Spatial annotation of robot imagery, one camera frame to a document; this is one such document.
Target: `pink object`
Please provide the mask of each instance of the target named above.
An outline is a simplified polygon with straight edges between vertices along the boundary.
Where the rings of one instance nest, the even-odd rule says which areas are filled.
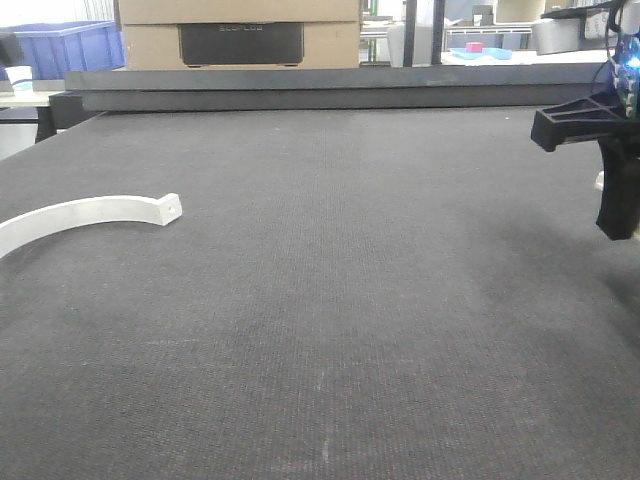
[[[484,43],[482,42],[467,42],[465,45],[465,50],[468,53],[482,53],[483,48]]]

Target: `white wall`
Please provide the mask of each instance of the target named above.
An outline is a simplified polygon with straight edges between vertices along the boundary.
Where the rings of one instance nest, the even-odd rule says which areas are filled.
[[[0,0],[0,26],[86,20],[83,0]]]

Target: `white cup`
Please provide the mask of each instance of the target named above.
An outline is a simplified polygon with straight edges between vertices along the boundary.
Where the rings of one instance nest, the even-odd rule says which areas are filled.
[[[33,96],[33,73],[31,67],[7,67],[5,70],[16,97]]]

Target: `dark fabric mat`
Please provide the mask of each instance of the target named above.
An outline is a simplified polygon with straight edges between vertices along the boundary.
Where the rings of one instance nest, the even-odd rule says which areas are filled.
[[[638,478],[640,244],[532,119],[109,116],[0,162],[0,221],[184,206],[0,260],[0,478]]]

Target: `white curved plastic part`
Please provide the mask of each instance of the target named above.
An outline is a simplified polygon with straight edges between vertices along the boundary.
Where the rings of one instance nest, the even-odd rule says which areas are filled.
[[[182,215],[180,198],[128,195],[84,198],[34,210],[0,223],[0,258],[53,233],[106,222],[144,222],[165,226]]]
[[[604,190],[604,171],[600,172],[596,177],[594,188],[600,191]],[[633,236],[636,238],[636,240],[640,240],[640,229],[636,230]]]

